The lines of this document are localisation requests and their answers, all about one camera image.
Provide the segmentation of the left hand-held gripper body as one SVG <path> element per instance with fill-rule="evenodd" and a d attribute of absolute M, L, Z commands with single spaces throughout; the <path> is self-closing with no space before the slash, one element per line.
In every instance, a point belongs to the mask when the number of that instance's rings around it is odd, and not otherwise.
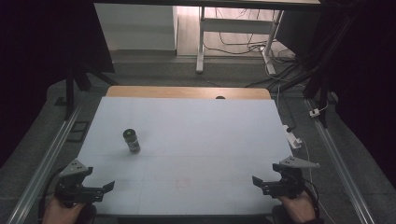
<path fill-rule="evenodd" d="M 66 165 L 59 174 L 55 197 L 67 208 L 75 203 L 92 203 L 91 194 L 82 185 L 85 177 L 92 174 L 92 167 L 86 167 L 77 159 Z"/>

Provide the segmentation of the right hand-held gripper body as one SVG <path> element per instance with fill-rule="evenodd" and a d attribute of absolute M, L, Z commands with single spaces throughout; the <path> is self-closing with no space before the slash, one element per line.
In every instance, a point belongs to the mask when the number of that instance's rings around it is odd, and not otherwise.
<path fill-rule="evenodd" d="M 296 198 L 305 187 L 302 169 L 319 168 L 318 163 L 288 156 L 283 161 L 273 164 L 273 170 L 281 174 L 281 179 L 275 186 L 274 197 L 287 196 Z"/>

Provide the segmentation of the person's right hand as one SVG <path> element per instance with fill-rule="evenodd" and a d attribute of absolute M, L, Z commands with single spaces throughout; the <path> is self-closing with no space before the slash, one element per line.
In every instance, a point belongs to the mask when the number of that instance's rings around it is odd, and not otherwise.
<path fill-rule="evenodd" d="M 278 199 L 282 202 L 295 224 L 305 224 L 316 218 L 312 200 L 305 191 L 294 199 L 286 196 L 280 196 Z"/>

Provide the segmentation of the person's left hand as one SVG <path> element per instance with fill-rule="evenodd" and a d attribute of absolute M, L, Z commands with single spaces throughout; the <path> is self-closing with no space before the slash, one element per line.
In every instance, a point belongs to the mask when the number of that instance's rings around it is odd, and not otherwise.
<path fill-rule="evenodd" d="M 65 207 L 56 197 L 46 205 L 42 224 L 76 224 L 84 203 L 77 203 L 71 208 Z"/>

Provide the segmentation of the white power strip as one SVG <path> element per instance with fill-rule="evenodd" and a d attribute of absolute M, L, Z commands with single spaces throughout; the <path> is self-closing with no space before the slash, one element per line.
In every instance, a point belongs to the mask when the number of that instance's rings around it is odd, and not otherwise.
<path fill-rule="evenodd" d="M 291 146 L 292 149 L 297 149 L 302 147 L 302 140 L 300 138 L 297 138 L 291 128 L 288 125 L 283 126 L 286 138 Z"/>

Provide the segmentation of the white table mat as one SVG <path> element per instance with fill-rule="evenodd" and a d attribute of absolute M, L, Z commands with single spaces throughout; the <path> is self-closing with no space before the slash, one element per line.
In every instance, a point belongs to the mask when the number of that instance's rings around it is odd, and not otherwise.
<path fill-rule="evenodd" d="M 271 212 L 252 177 L 279 180 L 272 166 L 290 153 L 272 100 L 105 97 L 78 159 L 93 169 L 85 185 L 115 182 L 101 215 L 235 216 Z"/>

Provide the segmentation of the black tripod stand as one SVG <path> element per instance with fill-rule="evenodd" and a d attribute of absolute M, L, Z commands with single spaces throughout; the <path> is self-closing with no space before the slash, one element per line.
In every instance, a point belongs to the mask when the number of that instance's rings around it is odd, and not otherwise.
<path fill-rule="evenodd" d="M 311 99 L 319 93 L 319 107 L 321 112 L 318 115 L 318 120 L 324 128 L 328 127 L 326 122 L 326 106 L 328 105 L 329 79 L 332 61 L 335 58 L 334 53 L 339 48 L 352 22 L 353 18 L 351 16 L 344 16 L 330 34 L 329 39 L 331 42 L 316 66 L 279 88 L 280 92 L 286 91 L 308 80 L 308 84 L 303 90 L 303 97 L 305 99 Z"/>
<path fill-rule="evenodd" d="M 65 120 L 71 118 L 72 112 L 75 109 L 75 96 L 74 96 L 74 84 L 78 85 L 78 88 L 81 91 L 89 91 L 92 87 L 91 82 L 88 78 L 88 73 L 98 77 L 105 83 L 109 84 L 110 86 L 118 85 L 118 82 L 103 72 L 95 69 L 93 66 L 89 65 L 88 63 L 74 63 L 69 71 L 67 72 L 65 78 L 66 84 L 66 112 L 65 112 Z"/>

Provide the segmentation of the black curtain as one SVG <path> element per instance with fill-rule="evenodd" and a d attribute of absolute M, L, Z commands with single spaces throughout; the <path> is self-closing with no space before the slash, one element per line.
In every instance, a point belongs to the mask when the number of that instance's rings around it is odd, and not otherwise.
<path fill-rule="evenodd" d="M 396 0 L 319 0 L 335 9 L 285 11 L 276 38 L 311 70 L 351 18 L 325 83 L 336 112 L 396 188 Z"/>
<path fill-rule="evenodd" d="M 0 0 L 0 167 L 69 72 L 112 73 L 95 0 Z"/>

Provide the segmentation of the aluminium floor rail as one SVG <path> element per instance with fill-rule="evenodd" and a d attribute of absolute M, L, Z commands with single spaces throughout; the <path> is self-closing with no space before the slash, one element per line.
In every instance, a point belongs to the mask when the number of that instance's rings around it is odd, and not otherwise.
<path fill-rule="evenodd" d="M 351 173 L 347 169 L 346 163 L 340 155 L 338 147 L 333 141 L 332 135 L 328 129 L 323 126 L 318 117 L 314 117 L 313 121 L 315 122 L 318 134 L 328 151 L 328 154 L 332 160 L 332 164 L 335 167 L 335 170 L 337 171 L 337 174 L 346 190 L 346 195 L 351 201 L 361 224 L 375 224 L 375 220 L 371 214 L 371 211 L 368 208 L 361 191 L 355 184 Z"/>
<path fill-rule="evenodd" d="M 50 169 L 58 157 L 62 146 L 69 134 L 76 118 L 80 112 L 81 105 L 77 105 L 71 112 L 68 119 L 62 122 L 61 128 L 56 132 L 55 137 L 51 141 L 49 148 L 46 150 L 41 162 L 38 164 L 32 175 L 27 187 L 14 207 L 6 224 L 23 224 L 27 218 L 37 196 L 42 189 Z"/>

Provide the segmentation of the black floor frame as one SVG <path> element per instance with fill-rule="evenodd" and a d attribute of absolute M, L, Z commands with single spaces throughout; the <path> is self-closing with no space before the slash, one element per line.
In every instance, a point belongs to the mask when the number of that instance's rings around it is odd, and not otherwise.
<path fill-rule="evenodd" d="M 71 143 L 82 143 L 89 128 L 90 123 L 88 121 L 76 121 L 73 124 L 66 141 Z"/>

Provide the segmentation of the white desk frame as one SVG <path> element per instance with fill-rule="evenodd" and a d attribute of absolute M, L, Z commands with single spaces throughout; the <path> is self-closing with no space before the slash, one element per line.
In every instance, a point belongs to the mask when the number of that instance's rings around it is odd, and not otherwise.
<path fill-rule="evenodd" d="M 267 35 L 268 38 L 263 47 L 259 47 L 260 53 L 265 63 L 266 72 L 272 76 L 276 73 L 269 53 L 272 49 L 276 31 L 280 23 L 283 11 L 275 10 L 274 17 L 270 21 L 240 20 L 210 18 L 205 15 L 205 7 L 199 9 L 199 43 L 197 49 L 196 72 L 204 72 L 204 37 L 205 33 L 227 33 L 227 34 L 252 34 Z"/>

